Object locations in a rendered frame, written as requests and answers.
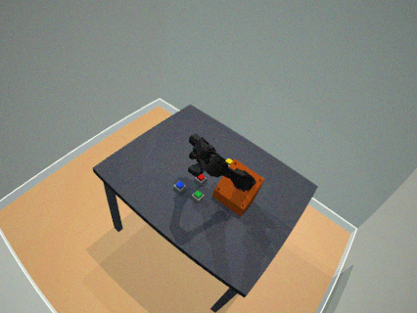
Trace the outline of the red button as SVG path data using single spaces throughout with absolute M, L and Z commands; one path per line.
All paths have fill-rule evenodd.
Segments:
M 194 181 L 198 183 L 200 186 L 202 186 L 207 181 L 207 178 L 204 175 L 200 174 L 198 177 L 195 178 Z

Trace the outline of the green button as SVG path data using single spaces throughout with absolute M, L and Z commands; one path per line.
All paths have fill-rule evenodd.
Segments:
M 191 198 L 196 201 L 199 202 L 202 198 L 204 197 L 203 194 L 201 194 L 199 191 L 197 191 L 196 193 L 194 193 Z

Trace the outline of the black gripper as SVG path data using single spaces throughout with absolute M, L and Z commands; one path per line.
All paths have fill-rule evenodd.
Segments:
M 215 155 L 211 155 L 210 157 L 206 157 L 205 159 L 205 163 L 206 166 L 209 164 L 209 162 L 211 161 L 211 159 L 214 157 Z M 204 172 L 204 170 L 201 168 L 201 163 L 199 160 L 199 163 L 197 164 L 192 164 L 189 168 L 188 168 L 188 172 L 191 173 L 192 175 L 194 175 L 195 177 L 198 177 L 200 174 L 202 174 Z

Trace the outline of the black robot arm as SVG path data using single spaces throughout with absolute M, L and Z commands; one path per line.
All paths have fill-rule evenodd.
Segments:
M 201 168 L 211 177 L 225 176 L 233 182 L 235 188 L 243 192 L 255 184 L 256 180 L 247 171 L 239 168 L 236 168 L 236 170 L 230 168 L 225 159 L 203 137 L 201 138 L 199 135 L 193 134 L 189 137 L 189 143 L 194 146 L 193 151 L 189 154 L 189 158 L 196 159 L 197 162 L 200 160 Z M 211 155 L 215 156 L 206 166 L 205 159 Z

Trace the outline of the blue button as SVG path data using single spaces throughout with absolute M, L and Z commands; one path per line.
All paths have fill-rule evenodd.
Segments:
M 181 193 L 182 191 L 186 189 L 186 186 L 183 185 L 181 182 L 178 182 L 175 184 L 174 189 L 178 191 L 179 193 Z

